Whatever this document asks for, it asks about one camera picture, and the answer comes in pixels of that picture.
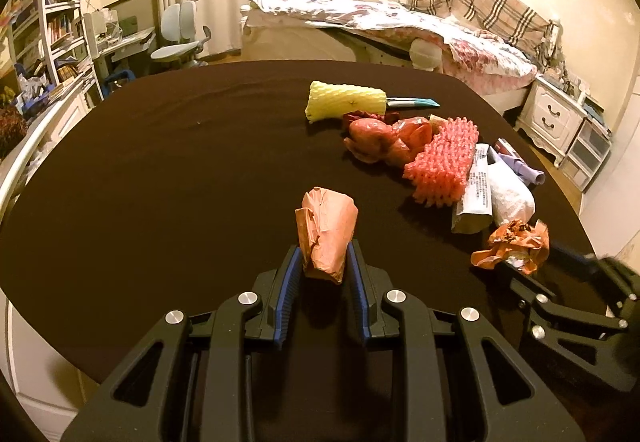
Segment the pink floral bed sheet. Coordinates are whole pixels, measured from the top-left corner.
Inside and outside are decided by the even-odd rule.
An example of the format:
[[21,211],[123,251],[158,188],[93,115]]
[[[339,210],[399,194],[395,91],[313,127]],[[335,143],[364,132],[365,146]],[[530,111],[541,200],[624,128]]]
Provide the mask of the pink floral bed sheet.
[[487,95],[532,83],[537,68],[521,51],[485,30],[472,31],[399,3],[354,0],[251,0],[265,13],[338,24],[408,50],[417,38],[443,50],[443,71]]

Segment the dark table surface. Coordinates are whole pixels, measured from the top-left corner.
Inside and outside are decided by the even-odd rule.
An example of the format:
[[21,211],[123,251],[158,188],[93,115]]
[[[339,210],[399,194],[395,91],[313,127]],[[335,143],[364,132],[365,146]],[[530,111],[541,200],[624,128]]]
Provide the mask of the dark table surface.
[[[400,171],[355,161],[337,121],[308,125],[313,80],[434,98],[441,117],[470,118],[485,142],[506,138],[543,169],[507,122],[450,76],[293,60],[148,76],[92,110],[26,186],[0,232],[2,290],[45,340],[100,382],[167,311],[214,310],[278,266],[297,242],[294,210],[305,191],[321,186],[353,197],[365,259],[396,287],[434,309],[475,307],[517,346],[523,316],[515,298],[491,273],[470,267],[487,234],[451,234],[450,209],[414,203]],[[533,194],[533,220],[548,224],[552,240],[591,252],[553,179]],[[551,265],[540,278],[564,304],[604,312],[587,284]],[[260,440],[385,436],[391,358],[347,342],[340,299],[339,289],[304,285],[288,346],[257,362]],[[593,410],[570,391],[556,393],[588,432]]]

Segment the folded orange paper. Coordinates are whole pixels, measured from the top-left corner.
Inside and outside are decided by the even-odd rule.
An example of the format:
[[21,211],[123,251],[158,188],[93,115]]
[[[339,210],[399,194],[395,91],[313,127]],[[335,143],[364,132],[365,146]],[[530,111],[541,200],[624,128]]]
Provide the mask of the folded orange paper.
[[480,268],[494,268],[508,261],[525,274],[535,272],[549,256],[549,232],[540,220],[535,227],[514,219],[498,227],[489,236],[490,250],[471,255],[471,263]]
[[342,283],[357,217],[358,208],[347,195],[322,187],[305,194],[302,208],[296,209],[296,223],[307,277]]

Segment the silver screw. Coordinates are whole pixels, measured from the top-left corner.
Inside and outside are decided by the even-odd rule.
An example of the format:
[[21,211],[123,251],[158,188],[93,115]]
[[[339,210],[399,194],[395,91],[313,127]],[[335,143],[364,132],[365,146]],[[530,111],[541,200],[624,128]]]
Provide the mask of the silver screw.
[[164,320],[170,325],[177,325],[181,323],[183,319],[184,314],[179,310],[171,310],[171,312],[168,312],[167,315],[164,316]]
[[480,313],[475,308],[471,307],[463,308],[460,311],[460,315],[465,321],[478,321],[480,318]]
[[255,292],[242,292],[238,296],[238,301],[242,305],[253,305],[258,300],[258,295]]
[[386,293],[386,298],[391,303],[402,303],[406,299],[406,294],[401,290],[390,290]]
[[537,340],[542,340],[545,338],[545,329],[543,327],[536,325],[531,329],[531,333]]

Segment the chair seat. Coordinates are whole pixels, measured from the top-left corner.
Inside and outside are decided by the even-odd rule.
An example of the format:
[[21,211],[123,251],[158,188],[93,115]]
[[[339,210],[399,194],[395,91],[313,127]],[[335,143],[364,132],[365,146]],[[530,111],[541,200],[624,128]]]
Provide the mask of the chair seat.
[[194,43],[184,43],[184,44],[171,44],[170,46],[163,46],[162,48],[158,48],[151,54],[152,60],[157,60],[158,62],[171,62],[172,60],[177,60],[185,54],[188,54],[192,50],[196,49],[200,43],[197,41]]

